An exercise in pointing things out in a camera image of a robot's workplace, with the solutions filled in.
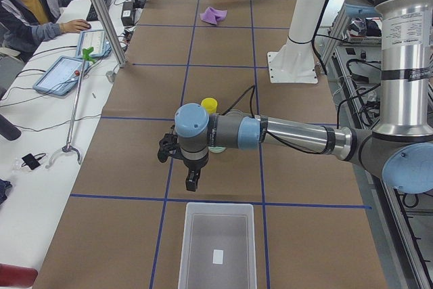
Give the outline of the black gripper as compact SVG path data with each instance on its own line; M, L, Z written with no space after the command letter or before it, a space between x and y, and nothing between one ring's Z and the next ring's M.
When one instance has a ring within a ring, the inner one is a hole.
M183 157L183 163L189 169L185 180L186 190L195 192L198 188L198 181L200 180L200 171L207 165L208 157L204 156L198 160Z

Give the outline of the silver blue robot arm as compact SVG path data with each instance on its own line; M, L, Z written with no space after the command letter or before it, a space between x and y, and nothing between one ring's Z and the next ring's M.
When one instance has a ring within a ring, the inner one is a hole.
M260 143L307 154L331 154L362 166L394 189L432 189L432 128L427 122L432 0L347 0L382 16L380 121L372 130L331 128L242 112L209 114L185 104L175 114L175 157L188 168L187 190L198 187L208 150Z

